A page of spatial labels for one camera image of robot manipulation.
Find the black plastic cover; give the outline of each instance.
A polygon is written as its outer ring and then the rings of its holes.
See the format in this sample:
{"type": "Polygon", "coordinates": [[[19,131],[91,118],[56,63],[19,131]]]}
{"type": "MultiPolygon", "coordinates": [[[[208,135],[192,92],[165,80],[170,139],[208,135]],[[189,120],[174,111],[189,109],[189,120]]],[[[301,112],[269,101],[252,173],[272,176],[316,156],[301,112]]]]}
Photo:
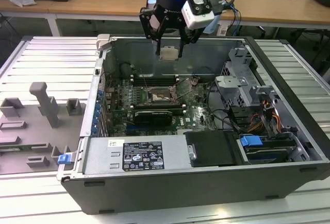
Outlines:
{"type": "Polygon", "coordinates": [[[186,132],[186,141],[196,152],[193,167],[242,165],[235,133],[222,130],[186,132]]]}

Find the gray plastic part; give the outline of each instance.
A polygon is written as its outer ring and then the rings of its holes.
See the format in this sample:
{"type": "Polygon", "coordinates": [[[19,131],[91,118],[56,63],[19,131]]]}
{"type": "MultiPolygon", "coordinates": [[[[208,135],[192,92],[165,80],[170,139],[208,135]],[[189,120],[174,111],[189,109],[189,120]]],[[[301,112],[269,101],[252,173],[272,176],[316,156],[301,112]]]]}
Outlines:
{"type": "Polygon", "coordinates": [[[0,122],[0,130],[20,130],[26,128],[25,121],[0,122]]]}
{"type": "MultiPolygon", "coordinates": [[[[55,111],[56,114],[58,114],[58,105],[56,103],[56,99],[54,97],[49,97],[49,100],[51,102],[53,110],[55,111]]],[[[41,115],[45,116],[45,113],[43,112],[41,106],[38,106],[38,108],[39,108],[41,115]]]]}
{"type": "Polygon", "coordinates": [[[61,154],[65,154],[65,153],[70,153],[70,149],[68,147],[68,145],[65,146],[64,148],[64,152],[61,153],[60,150],[58,149],[57,146],[54,146],[53,147],[53,151],[52,151],[52,154],[51,154],[51,158],[54,160],[54,162],[58,165],[57,161],[58,161],[58,157],[61,155],[61,154]]]}
{"type": "Polygon", "coordinates": [[[70,153],[70,152],[71,152],[70,148],[68,147],[68,145],[66,145],[64,148],[64,153],[70,153]]]}
{"type": "Polygon", "coordinates": [[[81,105],[79,99],[68,99],[67,111],[70,116],[81,115],[81,105]]]}
{"type": "Polygon", "coordinates": [[[21,142],[21,138],[19,136],[12,137],[0,137],[0,146],[1,145],[15,145],[21,142]]]}
{"type": "Polygon", "coordinates": [[[50,143],[42,144],[41,146],[32,146],[31,150],[34,152],[50,152],[53,147],[50,143]]]}
{"type": "MultiPolygon", "coordinates": [[[[86,104],[80,104],[82,113],[84,113],[86,104]]],[[[64,152],[66,145],[68,145],[70,149],[77,148],[84,115],[69,116],[66,104],[58,104],[57,116],[60,125],[57,129],[53,129],[48,124],[48,121],[45,120],[46,117],[40,114],[38,105],[26,105],[24,108],[16,109],[16,111],[20,117],[12,118],[10,121],[25,121],[27,127],[19,130],[1,130],[0,137],[19,136],[21,138],[19,144],[7,146],[21,146],[25,148],[25,146],[32,145],[34,148],[32,150],[30,146],[27,150],[18,151],[18,149],[13,149],[8,152],[0,152],[0,175],[57,171],[58,165],[55,159],[51,158],[53,148],[51,148],[50,151],[44,151],[46,150],[45,148],[41,148],[41,150],[37,148],[36,151],[35,147],[50,143],[51,146],[56,146],[60,152],[64,152]],[[26,158],[28,156],[46,156],[49,160],[49,166],[29,167],[26,164],[26,158]]],[[[7,121],[9,121],[8,118],[4,116],[0,117],[0,123],[7,121]]]]}
{"type": "Polygon", "coordinates": [[[18,117],[16,109],[24,108],[18,98],[5,98],[0,106],[0,111],[6,118],[18,117]]]}
{"type": "Polygon", "coordinates": [[[58,161],[58,157],[59,157],[61,154],[62,154],[62,153],[60,152],[60,150],[58,150],[58,147],[57,147],[57,146],[54,146],[54,147],[53,147],[52,154],[51,154],[51,158],[54,160],[54,162],[55,162],[56,164],[58,164],[58,163],[57,163],[57,161],[58,161]]]}
{"type": "Polygon", "coordinates": [[[29,156],[26,160],[26,164],[29,167],[44,167],[49,166],[50,161],[46,156],[29,156]]]}
{"type": "Polygon", "coordinates": [[[42,108],[42,112],[48,119],[49,124],[52,128],[57,128],[59,121],[56,114],[56,111],[52,107],[51,101],[46,93],[47,84],[46,82],[33,82],[30,86],[30,93],[35,95],[40,107],[42,108]]]}

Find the table leg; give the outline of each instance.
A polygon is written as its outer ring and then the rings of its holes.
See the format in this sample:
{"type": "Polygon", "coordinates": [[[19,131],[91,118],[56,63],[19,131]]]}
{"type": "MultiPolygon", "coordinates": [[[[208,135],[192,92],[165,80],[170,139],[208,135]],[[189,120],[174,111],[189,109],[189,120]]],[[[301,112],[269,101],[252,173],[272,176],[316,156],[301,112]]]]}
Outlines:
{"type": "Polygon", "coordinates": [[[62,32],[56,23],[56,16],[54,14],[49,14],[46,19],[51,29],[52,35],[56,37],[62,36],[62,32]]]}

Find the blue latch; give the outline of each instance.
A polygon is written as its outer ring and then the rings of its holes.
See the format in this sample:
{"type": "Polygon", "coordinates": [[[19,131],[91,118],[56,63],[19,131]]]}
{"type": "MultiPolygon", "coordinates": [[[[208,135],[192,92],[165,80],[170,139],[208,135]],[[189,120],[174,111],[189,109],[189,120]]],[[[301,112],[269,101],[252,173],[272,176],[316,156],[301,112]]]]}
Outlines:
{"type": "Polygon", "coordinates": [[[58,157],[57,163],[59,165],[64,164],[64,165],[70,165],[71,164],[71,154],[61,154],[58,157]]]}
{"type": "Polygon", "coordinates": [[[244,146],[262,146],[262,140],[258,135],[245,135],[240,138],[241,144],[244,146]]]}

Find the white sticker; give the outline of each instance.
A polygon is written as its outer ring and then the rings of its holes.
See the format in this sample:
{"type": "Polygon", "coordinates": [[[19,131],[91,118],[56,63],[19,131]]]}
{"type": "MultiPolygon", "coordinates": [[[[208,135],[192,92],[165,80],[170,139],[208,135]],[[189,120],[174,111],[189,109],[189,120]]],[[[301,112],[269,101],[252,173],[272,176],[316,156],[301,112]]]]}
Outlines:
{"type": "Polygon", "coordinates": [[[194,0],[194,3],[196,3],[196,4],[203,4],[204,1],[203,0],[194,0]]]}
{"type": "Polygon", "coordinates": [[[154,162],[154,165],[156,166],[156,165],[162,165],[163,164],[163,161],[155,161],[154,162]]]}
{"type": "Polygon", "coordinates": [[[124,144],[125,140],[124,139],[109,139],[108,140],[108,147],[122,147],[124,144]]]}

